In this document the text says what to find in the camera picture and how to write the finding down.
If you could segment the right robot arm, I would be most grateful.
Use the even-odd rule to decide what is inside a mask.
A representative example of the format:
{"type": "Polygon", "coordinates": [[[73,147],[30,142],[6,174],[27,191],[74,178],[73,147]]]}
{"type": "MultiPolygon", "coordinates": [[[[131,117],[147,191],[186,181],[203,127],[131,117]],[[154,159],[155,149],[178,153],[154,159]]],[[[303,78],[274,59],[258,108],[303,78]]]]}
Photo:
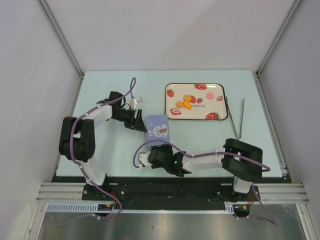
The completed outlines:
{"type": "Polygon", "coordinates": [[[200,153],[183,151],[164,140],[160,142],[160,145],[151,146],[147,153],[139,154],[142,166],[162,168],[181,178],[202,170],[223,169],[233,175],[230,194],[237,201],[248,196],[252,184],[262,179],[263,172],[271,170],[263,164],[262,149],[234,138],[200,153]]]}

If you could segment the white rectangular tin box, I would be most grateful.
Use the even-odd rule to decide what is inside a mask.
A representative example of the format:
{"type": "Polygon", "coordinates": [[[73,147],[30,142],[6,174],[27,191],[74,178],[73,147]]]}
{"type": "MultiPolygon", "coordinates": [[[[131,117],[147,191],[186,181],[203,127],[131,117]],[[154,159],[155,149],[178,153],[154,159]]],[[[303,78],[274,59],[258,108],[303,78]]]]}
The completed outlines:
{"type": "Polygon", "coordinates": [[[168,141],[165,141],[165,140],[148,140],[145,142],[145,145],[146,145],[146,148],[148,150],[151,150],[152,148],[154,147],[158,147],[158,146],[162,146],[162,145],[167,145],[169,144],[168,141]]]}

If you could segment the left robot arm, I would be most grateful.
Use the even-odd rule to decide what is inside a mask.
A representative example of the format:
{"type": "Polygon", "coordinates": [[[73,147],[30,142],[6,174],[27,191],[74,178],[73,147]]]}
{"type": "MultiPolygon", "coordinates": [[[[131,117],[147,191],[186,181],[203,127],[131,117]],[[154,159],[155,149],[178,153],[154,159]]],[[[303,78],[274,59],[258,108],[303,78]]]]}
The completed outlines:
{"type": "Polygon", "coordinates": [[[100,100],[96,106],[76,118],[67,116],[62,121],[58,150],[60,155],[73,161],[82,171],[86,183],[94,186],[93,194],[100,200],[110,196],[111,188],[104,184],[106,174],[100,169],[94,154],[96,149],[96,128],[110,119],[122,122],[130,130],[147,131],[142,118],[142,110],[137,105],[141,97],[126,96],[112,91],[109,97],[100,100]]]}

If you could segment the silver tin lid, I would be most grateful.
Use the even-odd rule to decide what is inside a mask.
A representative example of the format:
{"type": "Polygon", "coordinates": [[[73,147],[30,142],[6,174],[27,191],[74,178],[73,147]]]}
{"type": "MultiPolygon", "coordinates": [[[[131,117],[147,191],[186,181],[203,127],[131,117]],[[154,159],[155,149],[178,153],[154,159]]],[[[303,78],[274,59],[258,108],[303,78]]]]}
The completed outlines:
{"type": "Polygon", "coordinates": [[[166,114],[146,116],[146,141],[163,140],[170,142],[169,118],[166,114]]]}

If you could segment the yellow round waffle cookie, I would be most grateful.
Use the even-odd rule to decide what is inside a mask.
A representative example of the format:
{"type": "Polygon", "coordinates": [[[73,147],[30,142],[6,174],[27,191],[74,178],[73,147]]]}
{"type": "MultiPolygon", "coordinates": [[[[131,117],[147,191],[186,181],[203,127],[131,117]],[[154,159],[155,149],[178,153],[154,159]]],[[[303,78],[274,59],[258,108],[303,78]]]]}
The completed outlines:
{"type": "Polygon", "coordinates": [[[183,100],[186,101],[186,102],[190,102],[192,100],[192,97],[190,95],[185,95],[183,97],[183,100]]]}

